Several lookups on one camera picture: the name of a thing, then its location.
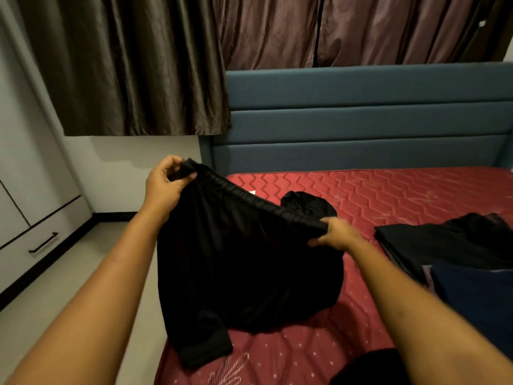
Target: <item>red mattress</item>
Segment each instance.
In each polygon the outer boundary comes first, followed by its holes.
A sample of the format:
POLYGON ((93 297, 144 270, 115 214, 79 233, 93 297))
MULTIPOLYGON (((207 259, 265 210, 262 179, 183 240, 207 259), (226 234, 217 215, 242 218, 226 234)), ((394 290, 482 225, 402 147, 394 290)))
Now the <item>red mattress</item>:
MULTIPOLYGON (((246 190, 279 204, 289 190, 324 197, 376 247, 374 227, 442 223, 465 213, 498 213, 513 226, 513 173, 491 167, 233 174, 246 190)), ((303 324, 250 335, 230 330, 234 353, 184 372, 166 346, 155 384, 327 384, 363 352, 391 347, 356 265, 344 256, 338 302, 303 324)))

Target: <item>white floor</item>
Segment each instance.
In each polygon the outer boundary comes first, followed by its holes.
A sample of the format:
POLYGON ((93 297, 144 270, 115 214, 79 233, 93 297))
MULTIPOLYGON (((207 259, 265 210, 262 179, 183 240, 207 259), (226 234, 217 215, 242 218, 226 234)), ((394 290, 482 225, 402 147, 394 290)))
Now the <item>white floor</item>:
MULTIPOLYGON (((94 227, 0 312, 0 383, 108 254, 125 226, 94 227)), ((151 385, 165 341, 154 257, 117 384, 151 385)))

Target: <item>folded black clothing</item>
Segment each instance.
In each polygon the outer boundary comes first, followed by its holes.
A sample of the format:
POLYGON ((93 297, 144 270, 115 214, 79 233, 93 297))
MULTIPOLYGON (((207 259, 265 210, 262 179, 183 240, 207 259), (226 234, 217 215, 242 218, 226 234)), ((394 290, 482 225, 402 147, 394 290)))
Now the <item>folded black clothing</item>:
POLYGON ((489 271, 437 261, 434 290, 513 360, 513 271, 489 271))
POLYGON ((229 354, 227 327, 256 333, 331 307, 344 278, 340 252, 307 245, 336 215, 326 200, 292 192, 277 206, 192 160, 170 180, 194 171, 157 241, 162 314, 184 368, 229 354))
POLYGON ((329 385, 371 385, 389 383, 410 385, 403 359, 396 349, 369 351, 348 363, 334 376, 329 385))
POLYGON ((443 224, 380 226, 375 238, 393 263, 422 284, 422 265, 436 260, 485 270, 513 269, 513 230, 495 213, 469 213, 443 224))

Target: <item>blue headboard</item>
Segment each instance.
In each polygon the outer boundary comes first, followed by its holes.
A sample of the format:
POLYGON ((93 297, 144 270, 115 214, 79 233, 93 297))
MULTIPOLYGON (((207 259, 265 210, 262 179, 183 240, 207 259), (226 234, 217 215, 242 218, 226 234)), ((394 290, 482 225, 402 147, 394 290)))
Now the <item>blue headboard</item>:
POLYGON ((227 73, 232 129, 201 136, 220 174, 513 166, 513 64, 227 73))

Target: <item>forearm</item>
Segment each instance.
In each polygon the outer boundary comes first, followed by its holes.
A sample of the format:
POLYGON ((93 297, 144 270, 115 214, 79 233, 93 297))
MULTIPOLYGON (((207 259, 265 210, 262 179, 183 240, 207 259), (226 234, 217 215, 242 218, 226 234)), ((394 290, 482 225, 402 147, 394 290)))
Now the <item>forearm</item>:
POLYGON ((114 384, 161 219, 140 211, 111 253, 50 325, 9 385, 114 384))
POLYGON ((374 246, 360 240, 349 252, 413 383, 513 383, 513 365, 502 353, 374 246))

